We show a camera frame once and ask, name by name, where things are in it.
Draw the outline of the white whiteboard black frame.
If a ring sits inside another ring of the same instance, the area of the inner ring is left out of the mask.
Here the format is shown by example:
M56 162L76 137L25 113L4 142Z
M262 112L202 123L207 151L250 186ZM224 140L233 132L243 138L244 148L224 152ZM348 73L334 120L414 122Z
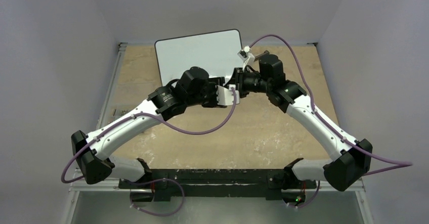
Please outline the white whiteboard black frame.
M162 85L181 78L194 66L210 77L229 79L233 69L243 64L238 56L242 42L237 29L162 39L154 47Z

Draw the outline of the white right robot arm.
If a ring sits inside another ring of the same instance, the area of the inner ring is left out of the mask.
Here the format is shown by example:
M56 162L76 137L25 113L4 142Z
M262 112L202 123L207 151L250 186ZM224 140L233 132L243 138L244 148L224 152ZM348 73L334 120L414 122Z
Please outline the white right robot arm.
M372 152L372 144L345 133L316 106L311 97L295 81L286 79L283 64L276 55L259 59L259 71L235 68L229 83L237 87L240 97L264 93L282 112L299 122L323 147L327 160L298 158L284 169L284 186L296 187L303 181L327 181L338 191L345 191L366 174L371 159L363 151Z

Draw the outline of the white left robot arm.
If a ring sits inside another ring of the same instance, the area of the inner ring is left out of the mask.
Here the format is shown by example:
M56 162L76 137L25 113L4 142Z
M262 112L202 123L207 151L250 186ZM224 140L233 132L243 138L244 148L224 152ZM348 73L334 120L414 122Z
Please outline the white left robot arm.
M121 178L145 188L150 184L151 174L142 159L114 157L113 152L144 131L164 124L190 135L206 135L226 124L205 131L186 131L167 121L183 114L188 107L200 105L205 108L235 106L236 93L228 87L223 76L209 76L200 67L191 67L180 78L172 79L150 93L139 105L110 124L85 133L81 130L71 135L72 159L62 175L63 183L85 180L97 184L109 177Z

